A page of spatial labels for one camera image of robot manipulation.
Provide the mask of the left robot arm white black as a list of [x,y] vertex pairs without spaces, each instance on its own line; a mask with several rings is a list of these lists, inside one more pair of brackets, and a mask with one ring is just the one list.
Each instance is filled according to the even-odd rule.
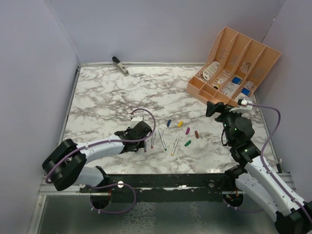
[[151,133],[152,128],[140,121],[133,128],[98,141],[74,143],[69,138],[47,157],[42,168],[57,191],[72,185],[87,185],[100,193],[106,190],[109,177],[100,166],[86,165],[106,156],[136,152],[144,147],[144,139]]

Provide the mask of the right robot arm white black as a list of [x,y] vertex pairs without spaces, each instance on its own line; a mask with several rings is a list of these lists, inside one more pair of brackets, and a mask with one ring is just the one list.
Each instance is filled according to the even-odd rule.
[[206,116],[219,113],[216,122],[223,125],[223,146],[230,147],[237,166],[227,171],[225,187],[237,188],[249,195],[273,220],[280,234],[307,234],[312,230],[312,204],[299,196],[294,189],[274,171],[265,159],[263,149],[252,142],[254,135],[250,119],[243,113],[252,110],[255,104],[249,99],[240,99],[238,107],[223,102],[207,102]]

